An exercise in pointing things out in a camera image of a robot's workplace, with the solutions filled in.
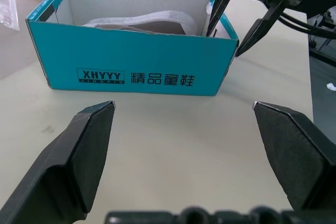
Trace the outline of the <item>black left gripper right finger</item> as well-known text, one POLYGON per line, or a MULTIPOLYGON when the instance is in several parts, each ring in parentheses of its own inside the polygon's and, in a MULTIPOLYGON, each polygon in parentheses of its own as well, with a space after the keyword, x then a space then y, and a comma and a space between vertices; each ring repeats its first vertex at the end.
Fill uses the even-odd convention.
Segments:
POLYGON ((256 101, 268 162, 294 210, 335 209, 335 144, 303 113, 256 101))

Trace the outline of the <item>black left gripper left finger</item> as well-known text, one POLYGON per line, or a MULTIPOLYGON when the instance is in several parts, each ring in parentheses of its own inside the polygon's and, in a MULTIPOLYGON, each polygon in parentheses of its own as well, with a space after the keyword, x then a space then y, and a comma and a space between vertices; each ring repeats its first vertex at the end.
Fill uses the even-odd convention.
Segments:
POLYGON ((84 108, 38 155, 1 209, 1 223, 85 220, 105 166, 115 103, 84 108))

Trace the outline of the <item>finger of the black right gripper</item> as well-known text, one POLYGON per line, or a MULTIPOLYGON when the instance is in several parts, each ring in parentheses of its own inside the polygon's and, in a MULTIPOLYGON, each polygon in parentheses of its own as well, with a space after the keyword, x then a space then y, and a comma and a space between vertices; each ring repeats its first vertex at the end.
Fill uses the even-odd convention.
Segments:
POLYGON ((257 19, 242 42, 240 43, 236 57, 248 51, 253 45, 260 41, 278 20, 284 9, 286 2, 284 0, 273 0, 269 4, 269 8, 263 18, 257 19))
POLYGON ((215 29, 220 17, 222 16, 226 6, 228 5, 229 0, 215 0, 209 19, 209 24, 207 28, 206 36, 209 37, 213 30, 215 29))

